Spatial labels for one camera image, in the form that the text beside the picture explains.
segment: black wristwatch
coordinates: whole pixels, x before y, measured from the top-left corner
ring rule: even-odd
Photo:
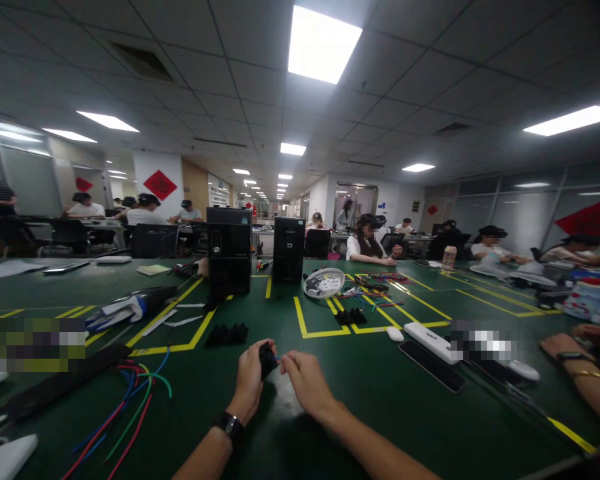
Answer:
[[[220,430],[224,430],[227,436],[231,439],[234,450],[240,446],[243,438],[245,437],[245,428],[242,423],[240,423],[240,420],[227,412],[222,412],[211,424],[210,428],[212,427],[218,427]]]
[[[595,363],[591,357],[588,357],[584,353],[580,352],[560,352],[558,353],[557,357],[560,363],[564,363],[567,360],[586,360]]]

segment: air vent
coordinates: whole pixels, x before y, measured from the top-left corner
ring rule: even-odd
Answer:
[[[120,43],[111,43],[111,46],[120,54],[125,62],[139,76],[152,80],[164,80],[175,83],[158,56],[148,50],[140,50]]]
[[[448,124],[446,127],[441,128],[437,132],[434,132],[434,135],[440,135],[442,137],[450,137],[452,135],[456,135],[466,129],[470,129],[471,126],[466,123],[453,122]]]

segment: desk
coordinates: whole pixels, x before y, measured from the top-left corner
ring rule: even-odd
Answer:
[[[27,261],[59,265],[67,259]],[[54,277],[38,271],[4,278],[0,280],[0,315],[22,308],[18,315],[40,317],[44,313],[52,317],[78,305],[102,305],[137,288],[177,285],[181,280],[173,275],[144,277],[134,272],[138,265],[170,266],[177,262],[133,260],[125,265],[90,265]],[[350,275],[387,270],[370,264],[319,260],[305,261],[305,272],[324,264]],[[211,420],[231,400],[237,360],[245,347],[206,349],[203,344],[214,325],[232,326],[236,322],[249,326],[249,344],[270,337],[276,340],[279,352],[300,349],[318,356],[336,398],[445,480],[514,480],[578,457],[578,447],[494,391],[466,365],[457,366],[467,384],[454,395],[405,358],[384,332],[392,322],[402,325],[416,319],[445,335],[449,332],[448,317],[488,320],[491,326],[512,332],[520,359],[540,372],[540,382],[524,391],[550,416],[600,447],[600,421],[572,382],[537,346],[540,339],[568,332],[579,322],[536,310],[529,292],[509,289],[465,271],[448,275],[399,261],[397,271],[408,275],[413,283],[406,285],[409,294],[394,286],[389,293],[405,304],[401,310],[385,309],[386,317],[378,311],[365,311],[369,323],[356,327],[356,331],[341,328],[330,306],[304,296],[300,285],[270,286],[270,277],[256,275],[255,265],[253,268],[250,294],[227,300],[202,321],[176,329],[159,327],[133,345],[135,359],[151,370],[162,362],[166,345],[182,351],[174,351],[162,370],[173,386],[173,399],[168,400],[163,388],[156,387],[159,394],[154,395],[139,436],[117,474],[119,478],[169,478],[206,434]],[[188,283],[183,290],[187,292],[184,303],[204,302],[208,294],[206,281]],[[342,305],[349,309],[355,302],[346,299]],[[189,318],[197,312],[181,309],[171,320]],[[90,343],[87,353],[95,352],[125,326]],[[146,326],[145,321],[134,325],[120,340],[130,342]],[[0,384],[0,404],[43,377],[11,375]],[[125,391],[123,378],[106,372],[16,427],[9,434],[11,438],[37,433],[40,440],[18,479],[60,478],[72,464],[70,450],[104,421]],[[114,438],[135,408],[128,410],[125,414],[129,415],[116,425]],[[107,462],[106,467],[102,462],[110,448],[107,438],[81,470],[81,478],[101,479],[109,474],[115,462]],[[245,444],[229,462],[224,478],[260,479],[263,469],[268,472],[265,477],[276,479],[326,479],[336,472],[343,479],[367,478],[350,454],[302,414],[288,378],[278,371],[267,378]]]

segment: paper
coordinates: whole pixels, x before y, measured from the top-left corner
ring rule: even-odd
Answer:
[[[46,265],[38,265],[33,263],[27,263],[22,260],[10,260],[2,262],[0,264],[0,278],[10,277],[12,275],[18,275],[30,270],[40,270],[47,268]]]

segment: chair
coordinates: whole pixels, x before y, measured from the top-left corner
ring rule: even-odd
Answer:
[[[331,232],[327,229],[310,229],[305,240],[305,257],[326,260],[329,254]]]

